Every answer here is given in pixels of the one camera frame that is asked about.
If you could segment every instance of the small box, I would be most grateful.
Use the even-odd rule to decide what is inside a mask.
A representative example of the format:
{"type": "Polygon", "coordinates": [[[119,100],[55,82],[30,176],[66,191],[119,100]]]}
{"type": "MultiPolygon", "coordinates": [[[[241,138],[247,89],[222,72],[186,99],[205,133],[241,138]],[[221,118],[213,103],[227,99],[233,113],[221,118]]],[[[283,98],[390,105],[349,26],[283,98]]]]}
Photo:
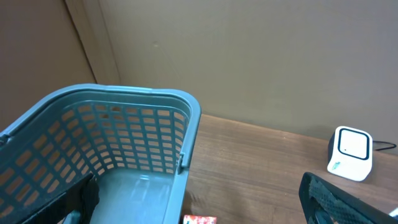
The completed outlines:
{"type": "Polygon", "coordinates": [[[216,217],[201,217],[196,215],[184,215],[183,224],[216,224],[216,217]]]}

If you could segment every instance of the blue plastic basket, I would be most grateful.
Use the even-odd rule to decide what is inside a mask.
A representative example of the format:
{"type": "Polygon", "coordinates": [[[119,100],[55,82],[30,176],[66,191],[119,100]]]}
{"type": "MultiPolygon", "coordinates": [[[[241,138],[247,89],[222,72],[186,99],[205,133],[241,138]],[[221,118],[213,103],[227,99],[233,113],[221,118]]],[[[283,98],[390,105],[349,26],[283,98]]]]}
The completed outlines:
{"type": "Polygon", "coordinates": [[[177,223],[200,113],[179,90],[55,91],[0,134],[0,223],[34,212],[89,172],[99,185],[91,223],[177,223]]]}

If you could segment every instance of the wooden table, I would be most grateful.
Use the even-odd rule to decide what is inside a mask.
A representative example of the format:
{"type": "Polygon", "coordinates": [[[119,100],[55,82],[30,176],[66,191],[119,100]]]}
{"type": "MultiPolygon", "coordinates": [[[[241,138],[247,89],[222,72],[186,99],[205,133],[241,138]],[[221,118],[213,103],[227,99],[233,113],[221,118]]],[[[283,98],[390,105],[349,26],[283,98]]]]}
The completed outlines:
{"type": "Polygon", "coordinates": [[[374,152],[364,182],[327,172],[328,141],[203,115],[182,213],[217,223],[306,223],[306,171],[389,213],[398,207],[398,156],[374,152]]]}

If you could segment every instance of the black cable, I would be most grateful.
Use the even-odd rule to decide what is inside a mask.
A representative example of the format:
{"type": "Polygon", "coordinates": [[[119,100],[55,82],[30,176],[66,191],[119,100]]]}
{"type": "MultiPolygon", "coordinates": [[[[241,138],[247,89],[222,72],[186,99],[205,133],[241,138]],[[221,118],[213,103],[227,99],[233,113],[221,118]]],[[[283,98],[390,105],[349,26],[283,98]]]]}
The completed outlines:
{"type": "Polygon", "coordinates": [[[389,145],[391,145],[390,147],[384,147],[384,148],[380,148],[380,149],[375,149],[376,151],[381,151],[381,150],[386,150],[386,149],[393,149],[393,148],[396,148],[396,147],[397,147],[396,144],[391,143],[391,142],[373,141],[373,143],[376,143],[376,144],[389,144],[389,145]]]}

